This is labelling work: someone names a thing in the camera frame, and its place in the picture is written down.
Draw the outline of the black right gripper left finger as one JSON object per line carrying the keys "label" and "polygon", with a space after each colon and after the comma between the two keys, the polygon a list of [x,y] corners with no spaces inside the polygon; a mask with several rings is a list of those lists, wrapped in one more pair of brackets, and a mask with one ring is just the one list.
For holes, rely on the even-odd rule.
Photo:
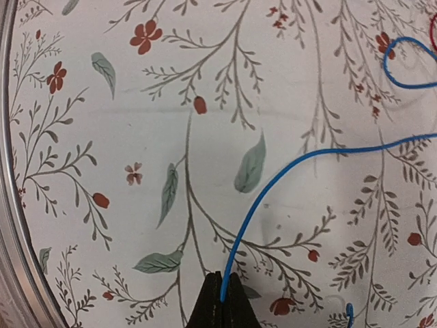
{"label": "black right gripper left finger", "polygon": [[206,275],[186,328],[219,328],[223,326],[223,304],[220,302],[222,277],[219,271]]}

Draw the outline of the aluminium front rail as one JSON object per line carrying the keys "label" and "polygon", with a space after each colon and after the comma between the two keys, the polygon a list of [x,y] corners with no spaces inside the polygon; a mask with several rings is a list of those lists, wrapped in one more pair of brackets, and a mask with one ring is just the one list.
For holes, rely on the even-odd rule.
{"label": "aluminium front rail", "polygon": [[66,327],[39,268],[14,179],[8,85],[16,7],[1,2],[1,315],[10,327]]}

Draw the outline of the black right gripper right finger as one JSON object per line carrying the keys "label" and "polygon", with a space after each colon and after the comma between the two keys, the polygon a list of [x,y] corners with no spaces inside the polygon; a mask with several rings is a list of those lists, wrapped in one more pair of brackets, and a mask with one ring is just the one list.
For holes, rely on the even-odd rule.
{"label": "black right gripper right finger", "polygon": [[261,327],[236,273],[230,275],[222,313],[222,327],[224,328]]}

